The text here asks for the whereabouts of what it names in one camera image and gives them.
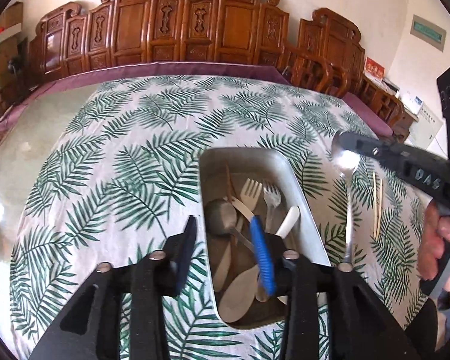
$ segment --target tablecloth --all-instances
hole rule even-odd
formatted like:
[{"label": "tablecloth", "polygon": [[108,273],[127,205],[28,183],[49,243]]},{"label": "tablecloth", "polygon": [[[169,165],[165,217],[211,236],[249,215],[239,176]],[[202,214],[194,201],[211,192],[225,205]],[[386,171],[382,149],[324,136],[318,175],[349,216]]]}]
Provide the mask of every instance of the tablecloth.
[{"label": "tablecloth", "polygon": [[[96,264],[137,262],[202,215],[198,157],[209,147],[258,146],[294,169],[333,264],[344,252],[344,182],[330,162],[337,130],[369,136],[340,99],[292,86],[221,76],[153,76],[100,85],[42,166],[10,261],[12,328],[25,359]],[[373,182],[383,179],[378,239]],[[423,207],[373,160],[354,175],[355,268],[402,326],[419,311],[416,251]],[[283,322],[241,331],[212,306],[205,231],[199,226],[187,284],[163,300],[172,359],[277,359]],[[120,354],[128,358],[131,297],[123,299]],[[319,304],[320,357],[328,356]]]}]

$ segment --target green plaque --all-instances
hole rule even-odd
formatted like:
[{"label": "green plaque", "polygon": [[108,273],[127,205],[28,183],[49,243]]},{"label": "green plaque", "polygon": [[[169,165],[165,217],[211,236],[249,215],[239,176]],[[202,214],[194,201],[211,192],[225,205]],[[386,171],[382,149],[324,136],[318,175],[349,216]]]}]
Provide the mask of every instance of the green plaque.
[{"label": "green plaque", "polygon": [[426,25],[420,24],[416,21],[413,22],[413,29],[418,31],[428,38],[434,40],[435,42],[440,43],[442,41],[442,34],[439,34],[437,31],[433,31],[430,27]]},{"label": "green plaque", "polygon": [[424,18],[413,15],[412,28],[410,33],[417,38],[431,44],[433,47],[443,51],[445,45],[445,36],[447,31],[443,28],[433,24],[432,22],[425,20]]}]

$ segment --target bamboo skewer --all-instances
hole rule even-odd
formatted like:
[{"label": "bamboo skewer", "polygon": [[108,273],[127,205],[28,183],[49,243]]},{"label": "bamboo skewer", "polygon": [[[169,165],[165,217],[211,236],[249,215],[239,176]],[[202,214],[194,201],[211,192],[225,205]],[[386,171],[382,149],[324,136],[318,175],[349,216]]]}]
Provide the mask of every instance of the bamboo skewer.
[{"label": "bamboo skewer", "polygon": [[[228,198],[228,201],[230,202],[232,200],[232,196],[235,196],[236,198],[238,195],[236,194],[235,187],[233,185],[232,176],[230,174],[230,168],[228,167],[228,162],[225,161],[225,172],[226,172],[226,195]],[[237,244],[238,240],[233,236],[230,235],[230,268],[229,268],[229,275],[231,274],[232,277],[236,277],[237,272],[237,266],[236,266],[236,254],[237,254]]]},{"label": "bamboo skewer", "polygon": [[380,179],[380,195],[379,195],[379,203],[378,203],[378,223],[377,223],[377,237],[380,236],[380,223],[382,222],[382,199],[383,199],[383,179]]},{"label": "bamboo skewer", "polygon": [[373,238],[377,235],[377,184],[373,172]]}]

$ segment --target screw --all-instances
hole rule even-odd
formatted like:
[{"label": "screw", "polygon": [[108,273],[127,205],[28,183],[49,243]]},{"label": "screw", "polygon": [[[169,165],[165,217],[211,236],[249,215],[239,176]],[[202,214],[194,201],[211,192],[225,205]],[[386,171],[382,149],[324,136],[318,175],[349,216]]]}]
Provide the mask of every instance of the screw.
[{"label": "screw", "polygon": [[166,254],[163,250],[156,250],[150,255],[149,259],[150,260],[163,260],[165,258],[165,256],[166,256]]},{"label": "screw", "polygon": [[287,260],[296,260],[297,258],[299,258],[300,254],[299,252],[297,252],[296,250],[285,250],[283,252],[283,256],[287,259]]},{"label": "screw", "polygon": [[110,269],[112,269],[112,264],[110,264],[109,262],[101,262],[100,264],[97,265],[95,270],[101,274],[104,274],[105,272],[108,272]]},{"label": "screw", "polygon": [[340,264],[338,264],[338,269],[342,272],[352,272],[353,265],[349,262],[341,262]]}]

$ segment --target fork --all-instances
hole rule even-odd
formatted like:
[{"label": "fork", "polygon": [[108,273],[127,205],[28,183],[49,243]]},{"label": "fork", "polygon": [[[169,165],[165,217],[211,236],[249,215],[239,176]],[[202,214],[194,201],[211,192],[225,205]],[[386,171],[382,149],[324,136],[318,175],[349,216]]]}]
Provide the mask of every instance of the fork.
[{"label": "fork", "polygon": [[[255,209],[255,206],[257,205],[260,194],[262,193],[262,186],[262,183],[248,178],[247,181],[245,181],[242,190],[240,191],[240,200],[250,211],[253,211]],[[235,226],[238,232],[242,231],[243,222],[244,218],[241,215]],[[228,243],[212,279],[215,292],[219,292],[222,290],[225,279],[228,275],[228,269],[230,268],[231,260],[231,246],[230,243]]]},{"label": "fork", "polygon": [[282,195],[280,190],[271,183],[263,182],[263,198],[267,203],[267,216],[265,217],[265,233],[270,233],[272,228],[272,218],[274,216],[275,208],[277,208],[281,201]]}]

